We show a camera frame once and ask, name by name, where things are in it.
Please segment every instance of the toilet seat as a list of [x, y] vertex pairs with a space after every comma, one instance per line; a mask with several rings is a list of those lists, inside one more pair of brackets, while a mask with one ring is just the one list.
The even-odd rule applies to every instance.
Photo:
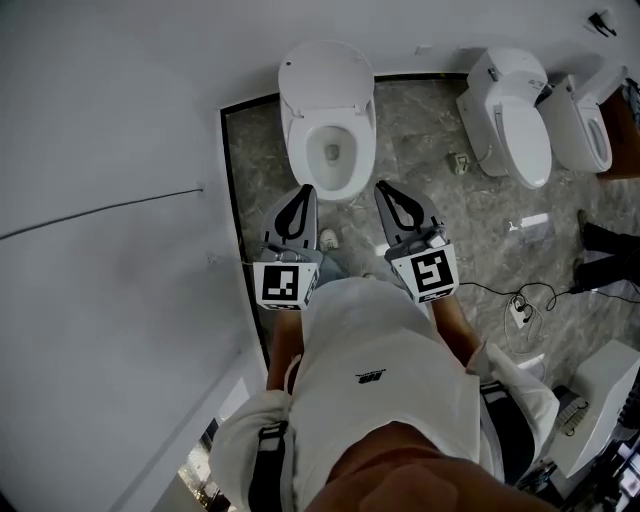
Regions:
[[[344, 201], [357, 195], [369, 181], [375, 161], [376, 138], [367, 116], [357, 114], [355, 108], [309, 110], [302, 114], [304, 117], [293, 118], [287, 144], [291, 170], [298, 183], [313, 185], [318, 198], [325, 201]], [[346, 130], [356, 142], [356, 158], [351, 175], [337, 190], [328, 190], [309, 166], [307, 139], [313, 130], [326, 126]]]
[[606, 171], [612, 163], [611, 143], [600, 108], [597, 105], [596, 108], [576, 105], [576, 108], [593, 160], [600, 169]]

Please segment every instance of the black pants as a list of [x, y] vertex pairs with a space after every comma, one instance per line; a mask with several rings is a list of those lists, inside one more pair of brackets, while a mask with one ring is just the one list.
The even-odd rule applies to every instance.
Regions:
[[587, 222], [582, 232], [584, 248], [612, 254], [608, 258], [585, 263], [576, 269], [576, 284], [592, 290], [623, 279], [640, 285], [640, 237], [618, 235]]

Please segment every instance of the marble floor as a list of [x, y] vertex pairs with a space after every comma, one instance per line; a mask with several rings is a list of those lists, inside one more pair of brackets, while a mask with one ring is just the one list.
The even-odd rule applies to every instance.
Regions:
[[[557, 164], [538, 190], [527, 190], [511, 178], [490, 178], [475, 163], [467, 174], [454, 175], [449, 153], [466, 152], [473, 159], [455, 104], [465, 89], [464, 81], [376, 85], [378, 140], [369, 186], [349, 204], [319, 205], [320, 228], [333, 228], [340, 242], [331, 255], [351, 275], [370, 272], [395, 279], [387, 262], [376, 255], [376, 247], [385, 243], [373, 199], [373, 184], [379, 179], [401, 181], [429, 195], [455, 244], [460, 280], [502, 291], [532, 281], [550, 283], [558, 292], [570, 286], [573, 261], [583, 254], [579, 208], [603, 227], [640, 234], [640, 180], [603, 181]], [[265, 212], [297, 183], [277, 102], [230, 114], [226, 121], [242, 233], [248, 257], [254, 260]], [[522, 227], [523, 218], [539, 214], [546, 214], [548, 221]], [[585, 254], [586, 261], [599, 257]], [[640, 300], [626, 282], [601, 291]], [[538, 339], [528, 342], [528, 328], [518, 331], [509, 318], [512, 350], [504, 335], [506, 297], [472, 285], [461, 286], [457, 297], [480, 337], [498, 344], [516, 362], [531, 356], [513, 352], [545, 354], [548, 385], [567, 383], [580, 362], [611, 339], [640, 349], [640, 306], [634, 309], [620, 300], [584, 293], [564, 295], [546, 312], [549, 289], [531, 286], [525, 293], [543, 312], [544, 327]], [[261, 311], [267, 331], [269, 314]]]

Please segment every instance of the shoulder strap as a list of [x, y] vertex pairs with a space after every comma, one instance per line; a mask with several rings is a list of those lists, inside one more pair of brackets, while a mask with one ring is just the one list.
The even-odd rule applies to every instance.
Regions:
[[505, 483], [514, 485], [533, 462], [536, 447], [531, 427], [500, 381], [482, 384], [480, 396], [483, 430], [492, 447], [501, 452]]
[[251, 512], [293, 512], [293, 435], [286, 421], [260, 429], [249, 486]]

